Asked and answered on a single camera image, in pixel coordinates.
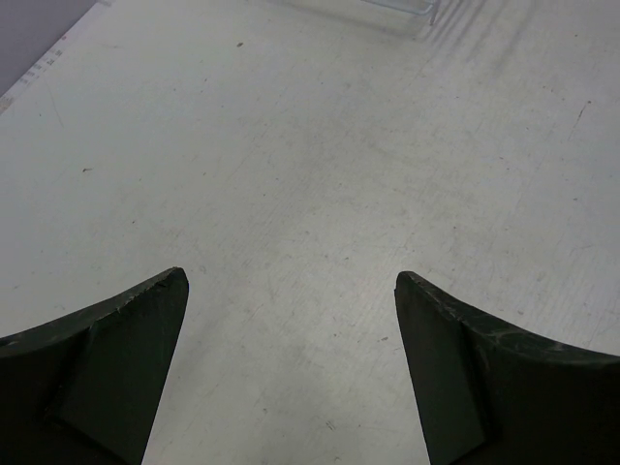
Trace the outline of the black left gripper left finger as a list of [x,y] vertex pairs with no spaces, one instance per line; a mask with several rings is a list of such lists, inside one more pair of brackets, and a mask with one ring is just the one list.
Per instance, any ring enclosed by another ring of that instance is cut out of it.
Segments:
[[188,302],[167,269],[1,340],[4,464],[140,464]]

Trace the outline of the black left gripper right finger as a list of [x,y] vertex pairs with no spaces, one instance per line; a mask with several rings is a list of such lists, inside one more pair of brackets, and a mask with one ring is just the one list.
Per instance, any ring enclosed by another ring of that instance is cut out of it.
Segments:
[[433,464],[615,464],[619,359],[510,324],[411,271],[396,313]]

